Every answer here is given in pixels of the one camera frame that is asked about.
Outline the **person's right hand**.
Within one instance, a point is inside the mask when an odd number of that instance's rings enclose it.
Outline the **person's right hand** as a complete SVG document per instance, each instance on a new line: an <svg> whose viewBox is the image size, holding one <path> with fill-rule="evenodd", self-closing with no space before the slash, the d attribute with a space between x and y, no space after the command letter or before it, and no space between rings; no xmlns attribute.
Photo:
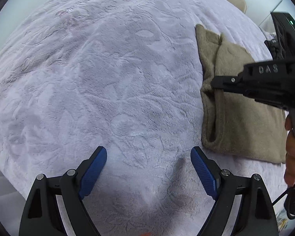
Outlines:
<svg viewBox="0 0 295 236"><path fill-rule="evenodd" d="M286 140L286 170L284 180L291 187L295 184L295 137L293 135L293 126L290 116L285 121L285 129L289 131Z"/></svg>

